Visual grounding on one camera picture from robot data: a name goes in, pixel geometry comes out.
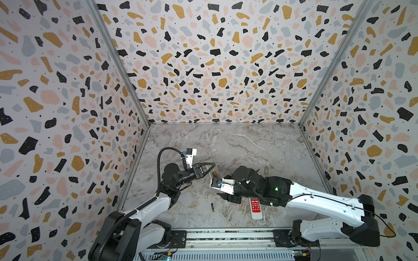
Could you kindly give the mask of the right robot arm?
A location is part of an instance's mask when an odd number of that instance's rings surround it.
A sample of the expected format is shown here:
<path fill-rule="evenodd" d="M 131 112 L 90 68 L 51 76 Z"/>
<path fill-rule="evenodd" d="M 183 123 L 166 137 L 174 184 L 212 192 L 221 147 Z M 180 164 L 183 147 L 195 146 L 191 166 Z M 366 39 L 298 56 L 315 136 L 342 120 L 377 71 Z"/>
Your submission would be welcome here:
<path fill-rule="evenodd" d="M 232 203 L 239 204 L 245 197 L 264 206 L 304 209 L 323 215 L 319 220 L 293 222 L 289 237 L 295 244 L 339 238 L 368 247 L 381 244 L 374 202 L 368 195 L 339 197 L 286 178 L 263 177 L 245 166 L 225 178 L 213 178 L 211 187 L 219 191 L 222 199 Z"/>

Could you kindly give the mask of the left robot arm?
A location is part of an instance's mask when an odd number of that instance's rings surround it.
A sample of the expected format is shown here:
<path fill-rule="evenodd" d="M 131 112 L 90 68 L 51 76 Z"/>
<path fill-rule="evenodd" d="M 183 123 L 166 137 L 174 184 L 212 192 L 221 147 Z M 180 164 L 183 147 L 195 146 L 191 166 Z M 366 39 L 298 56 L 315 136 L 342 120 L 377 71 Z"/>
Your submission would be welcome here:
<path fill-rule="evenodd" d="M 175 163 L 164 168 L 157 193 L 130 211 L 112 212 L 106 217 L 89 253 L 90 261 L 132 261 L 143 250 L 170 244 L 171 225 L 156 218 L 169 210 L 181 195 L 180 187 L 204 178 L 215 163 L 196 163 L 180 170 Z"/>

